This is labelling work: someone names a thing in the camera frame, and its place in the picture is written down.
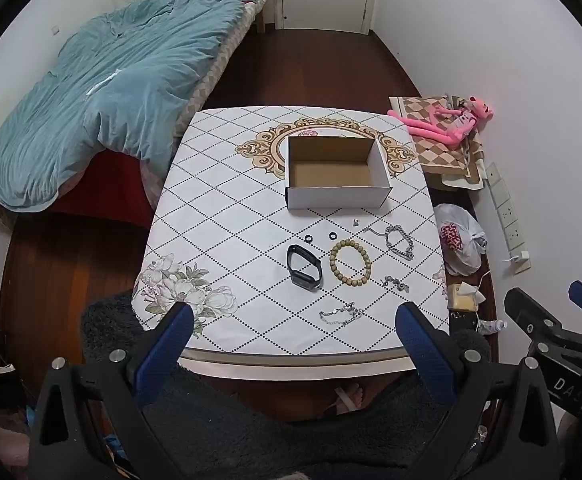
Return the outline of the black fitness band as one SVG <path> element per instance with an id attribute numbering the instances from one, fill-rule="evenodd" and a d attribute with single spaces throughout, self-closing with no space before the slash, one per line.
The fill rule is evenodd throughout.
<path id="1" fill-rule="evenodd" d="M 285 263 L 293 285 L 306 290 L 316 290 L 323 286 L 321 262 L 305 247 L 290 245 L 285 255 Z"/>

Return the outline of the white cardboard box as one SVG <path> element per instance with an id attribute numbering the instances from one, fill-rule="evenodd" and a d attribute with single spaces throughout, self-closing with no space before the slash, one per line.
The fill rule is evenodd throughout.
<path id="1" fill-rule="evenodd" d="M 290 136 L 285 147 L 285 204 L 290 210 L 378 209 L 392 191 L 375 139 Z"/>

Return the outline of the yellow tissue box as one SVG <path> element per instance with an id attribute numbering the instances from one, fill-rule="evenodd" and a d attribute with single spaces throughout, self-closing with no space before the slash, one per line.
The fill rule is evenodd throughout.
<path id="1" fill-rule="evenodd" d="M 476 286 L 461 282 L 447 287 L 447 299 L 449 311 L 476 313 L 486 297 Z"/>

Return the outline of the white power strip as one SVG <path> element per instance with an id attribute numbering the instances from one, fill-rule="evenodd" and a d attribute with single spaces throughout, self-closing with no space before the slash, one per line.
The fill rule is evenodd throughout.
<path id="1" fill-rule="evenodd" d="M 509 188 L 495 162 L 491 162 L 486 167 L 486 180 L 490 198 L 492 199 L 499 219 L 500 228 L 504 233 L 504 241 L 508 248 L 509 257 L 515 252 L 521 252 L 521 250 L 528 252 L 525 245 L 523 229 L 509 193 Z M 530 260 L 522 264 L 508 264 L 511 266 L 511 272 L 513 274 L 521 274 L 530 270 Z"/>

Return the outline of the white plastic bag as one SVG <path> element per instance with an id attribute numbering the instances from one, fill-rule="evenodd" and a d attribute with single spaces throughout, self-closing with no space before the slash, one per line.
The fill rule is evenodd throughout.
<path id="1" fill-rule="evenodd" d="M 435 206 L 434 216 L 448 272 L 455 276 L 477 272 L 488 245 L 480 223 L 469 211 L 454 204 Z"/>

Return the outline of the checkered brown cushion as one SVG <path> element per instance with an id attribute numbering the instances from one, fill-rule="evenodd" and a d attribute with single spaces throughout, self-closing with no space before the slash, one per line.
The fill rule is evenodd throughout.
<path id="1" fill-rule="evenodd" d="M 390 108 L 394 108 L 399 115 L 427 120 L 430 105 L 458 108 L 460 101 L 468 98 L 453 94 L 428 98 L 391 96 L 389 101 Z M 446 148 L 444 144 L 411 136 L 422 169 L 432 174 L 440 188 L 464 188 L 469 191 L 484 188 L 486 169 L 481 132 L 486 124 L 471 132 L 458 148 Z"/>

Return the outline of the pink panther plush toy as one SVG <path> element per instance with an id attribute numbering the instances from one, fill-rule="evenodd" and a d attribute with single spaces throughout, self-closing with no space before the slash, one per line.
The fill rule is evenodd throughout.
<path id="1" fill-rule="evenodd" d="M 461 100 L 458 108 L 434 104 L 427 111 L 427 120 L 401 116 L 394 108 L 390 108 L 387 115 L 400 120 L 410 136 L 435 141 L 446 148 L 458 148 L 471 132 L 480 129 L 494 116 L 492 107 L 476 96 Z"/>

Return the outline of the bed with checkered mattress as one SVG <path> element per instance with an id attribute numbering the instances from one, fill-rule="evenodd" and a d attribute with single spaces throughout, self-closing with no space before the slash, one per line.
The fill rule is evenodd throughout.
<path id="1" fill-rule="evenodd" d="M 116 7 L 112 11 L 128 6 L 133 1 L 135 0 L 116 0 Z M 219 60 L 212 68 L 212 72 L 203 79 L 195 90 L 195 102 L 199 105 L 195 113 L 203 107 L 204 102 L 224 72 L 233 51 L 236 50 L 251 25 L 259 17 L 265 3 L 266 0 L 262 0 L 257 7 L 257 12 L 250 26 L 231 36 L 227 46 L 221 48 Z M 193 115 L 195 114 L 192 114 L 186 122 L 186 128 Z M 140 167 L 136 159 L 122 153 L 103 151 L 92 159 L 82 179 L 45 210 L 119 220 L 136 224 L 136 226 L 148 226 L 159 198 L 160 195 L 155 202 L 148 200 L 142 182 L 140 182 Z M 16 213 L 0 206 L 0 216 L 7 217 L 12 214 Z"/>

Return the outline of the teal duvet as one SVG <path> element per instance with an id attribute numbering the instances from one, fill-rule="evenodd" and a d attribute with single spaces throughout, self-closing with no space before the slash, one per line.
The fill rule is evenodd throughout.
<path id="1" fill-rule="evenodd" d="M 137 160 L 150 202 L 195 90 L 262 0 L 135 0 L 85 23 L 0 126 L 0 206 L 43 211 L 103 151 Z"/>

